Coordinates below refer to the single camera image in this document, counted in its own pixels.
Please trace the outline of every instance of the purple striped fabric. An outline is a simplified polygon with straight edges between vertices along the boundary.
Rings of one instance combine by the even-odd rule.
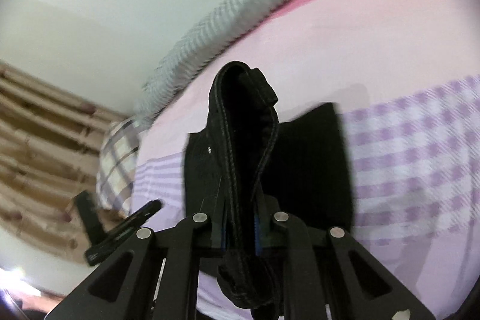
[[[480,210],[480,77],[467,77],[343,115],[362,243],[409,243],[456,232]],[[166,208],[152,227],[183,217],[183,152],[138,167],[135,197]]]

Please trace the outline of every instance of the bright light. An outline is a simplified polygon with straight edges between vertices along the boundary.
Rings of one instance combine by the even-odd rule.
[[[12,271],[5,271],[0,269],[0,287],[5,290],[12,290],[14,292],[25,293],[29,295],[36,295],[40,297],[42,294],[40,290],[28,285],[27,282],[22,281],[25,277],[25,272],[21,269]]]

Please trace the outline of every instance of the white wall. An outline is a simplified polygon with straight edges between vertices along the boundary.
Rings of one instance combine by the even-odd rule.
[[[0,0],[0,58],[129,113],[149,72],[220,1]],[[0,266],[22,267],[39,287],[65,294],[89,272],[2,229],[0,243]]]

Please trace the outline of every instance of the bed sheet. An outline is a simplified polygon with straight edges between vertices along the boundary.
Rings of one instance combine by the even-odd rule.
[[[479,33],[480,0],[293,0],[158,117],[140,148],[133,211],[162,199],[164,209],[146,224],[156,230],[184,217],[188,134],[205,127],[217,71],[243,61],[260,68],[277,93],[280,121],[338,102],[352,164],[354,235],[437,318],[446,317],[480,274],[472,164],[480,149]],[[215,319],[251,318],[206,275],[198,307]]]

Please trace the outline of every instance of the silver rivet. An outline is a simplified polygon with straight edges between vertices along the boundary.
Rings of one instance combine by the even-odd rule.
[[[152,234],[152,231],[150,231],[150,229],[148,229],[148,228],[140,228],[140,229],[137,231],[137,237],[138,237],[139,239],[149,238],[151,234]]]
[[[332,235],[334,238],[341,239],[343,236],[345,236],[345,231],[336,226],[330,229],[330,235]]]
[[[205,213],[197,213],[193,215],[193,221],[196,223],[203,223],[207,221],[208,216]]]
[[[399,310],[393,315],[392,320],[410,320],[410,309]]]
[[[273,215],[273,218],[276,219],[278,222],[284,222],[289,219],[289,214],[285,213],[284,211],[278,211]]]

